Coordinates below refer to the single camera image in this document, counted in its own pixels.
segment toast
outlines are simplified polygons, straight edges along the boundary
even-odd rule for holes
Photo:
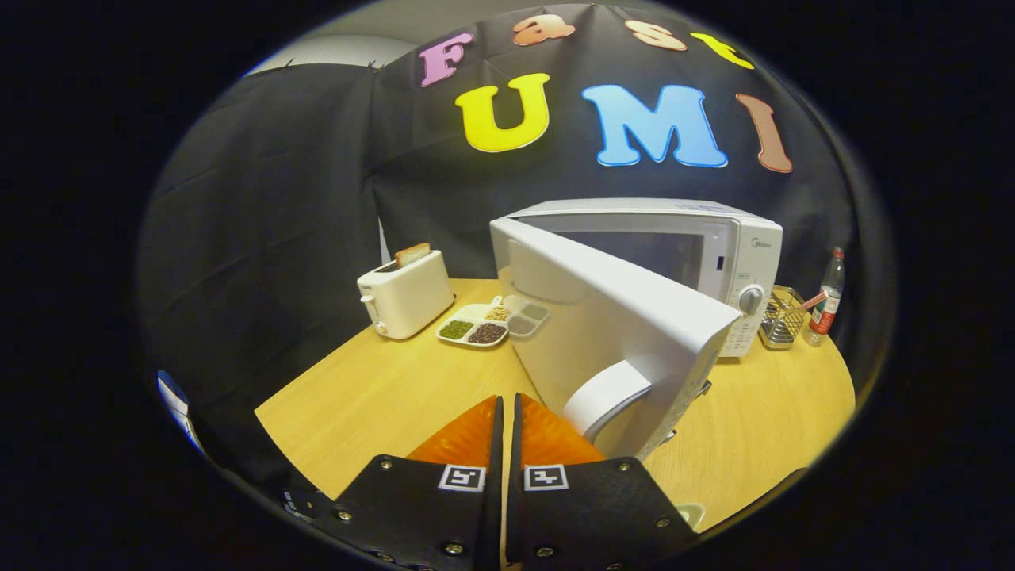
[[[395,261],[398,262],[398,267],[405,267],[429,253],[430,242],[423,241],[422,243],[416,243],[411,247],[396,252]]]

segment metal utensil holder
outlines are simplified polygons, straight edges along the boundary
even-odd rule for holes
[[[800,309],[804,299],[793,288],[775,285],[768,298],[768,306],[761,319],[758,336],[764,347],[775,351],[786,351],[800,335],[804,323],[809,317],[808,310]]]

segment yellow letter u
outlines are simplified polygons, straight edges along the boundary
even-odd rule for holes
[[[483,152],[500,152],[521,148],[543,136],[550,124],[550,110],[546,106],[543,83],[549,81],[545,73],[521,75],[507,82],[522,96],[522,123],[511,129],[497,127],[493,120],[495,85],[486,85],[466,91],[455,99],[462,108],[465,139]]]

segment blue letter m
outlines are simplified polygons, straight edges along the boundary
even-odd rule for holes
[[[601,164],[622,166],[641,159],[627,144],[627,133],[656,162],[666,157],[670,136],[677,131],[673,157],[692,166],[726,166],[729,159],[716,146],[701,101],[704,93],[685,85],[666,85],[659,92],[656,111],[641,103],[620,85],[594,85],[582,96],[596,103],[603,126],[603,150],[596,156]]]

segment toaster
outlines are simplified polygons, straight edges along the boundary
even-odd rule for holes
[[[455,303],[439,249],[404,267],[387,263],[361,275],[356,285],[374,331],[393,340],[415,336]]]

